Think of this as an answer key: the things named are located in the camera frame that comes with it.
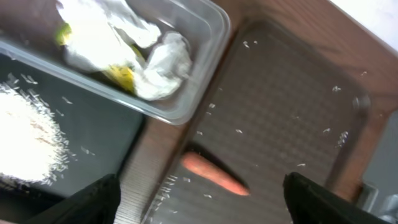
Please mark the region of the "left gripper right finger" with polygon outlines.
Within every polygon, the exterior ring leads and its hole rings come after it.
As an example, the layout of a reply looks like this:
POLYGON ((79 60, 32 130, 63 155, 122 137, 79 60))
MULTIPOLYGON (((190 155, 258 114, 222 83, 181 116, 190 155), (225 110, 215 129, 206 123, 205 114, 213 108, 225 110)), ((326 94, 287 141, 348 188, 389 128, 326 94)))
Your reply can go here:
POLYGON ((298 172, 284 177, 283 188, 293 224, 388 224, 298 172))

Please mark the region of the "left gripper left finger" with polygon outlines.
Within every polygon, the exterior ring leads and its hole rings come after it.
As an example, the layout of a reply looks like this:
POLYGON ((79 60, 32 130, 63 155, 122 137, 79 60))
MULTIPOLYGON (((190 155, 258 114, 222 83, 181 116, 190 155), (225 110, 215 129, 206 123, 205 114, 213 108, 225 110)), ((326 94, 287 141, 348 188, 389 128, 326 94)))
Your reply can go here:
POLYGON ((24 223, 113 224, 120 201, 120 181, 108 174, 24 223))

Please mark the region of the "orange carrot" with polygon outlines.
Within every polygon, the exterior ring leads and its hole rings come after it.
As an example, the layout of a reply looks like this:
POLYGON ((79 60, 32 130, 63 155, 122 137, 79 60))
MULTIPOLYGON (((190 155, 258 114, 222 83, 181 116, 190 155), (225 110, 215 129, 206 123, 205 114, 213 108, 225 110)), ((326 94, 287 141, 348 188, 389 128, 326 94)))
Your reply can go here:
POLYGON ((194 174, 240 196, 248 196, 250 191, 236 178, 195 152, 187 152, 180 159, 181 165, 194 174))

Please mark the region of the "yellow snack wrapper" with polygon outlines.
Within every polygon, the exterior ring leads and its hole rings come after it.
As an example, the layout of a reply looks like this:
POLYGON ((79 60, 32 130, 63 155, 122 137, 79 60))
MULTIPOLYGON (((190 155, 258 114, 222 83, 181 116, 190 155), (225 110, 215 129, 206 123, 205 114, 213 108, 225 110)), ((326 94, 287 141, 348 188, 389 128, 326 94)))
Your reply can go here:
POLYGON ((65 22, 55 34, 55 41, 63 47, 63 58, 69 66, 84 73, 102 73, 124 91, 135 93, 134 74, 145 60, 117 29, 109 25, 72 27, 65 22))

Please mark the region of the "white tissue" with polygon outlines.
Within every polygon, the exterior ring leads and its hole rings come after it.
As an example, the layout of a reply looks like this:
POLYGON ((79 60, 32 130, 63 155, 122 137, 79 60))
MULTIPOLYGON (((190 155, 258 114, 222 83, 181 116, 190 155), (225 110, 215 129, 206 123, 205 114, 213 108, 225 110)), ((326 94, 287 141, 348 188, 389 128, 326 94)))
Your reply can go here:
POLYGON ((144 61, 131 46, 148 48, 161 35, 155 24, 139 17, 125 0, 64 0, 57 10, 71 30, 65 41, 65 61, 85 72, 112 65, 141 67, 144 61))
POLYGON ((147 101, 166 98, 190 76, 191 67, 187 39, 178 32, 167 32, 152 49, 144 68, 134 74, 135 94, 147 101))

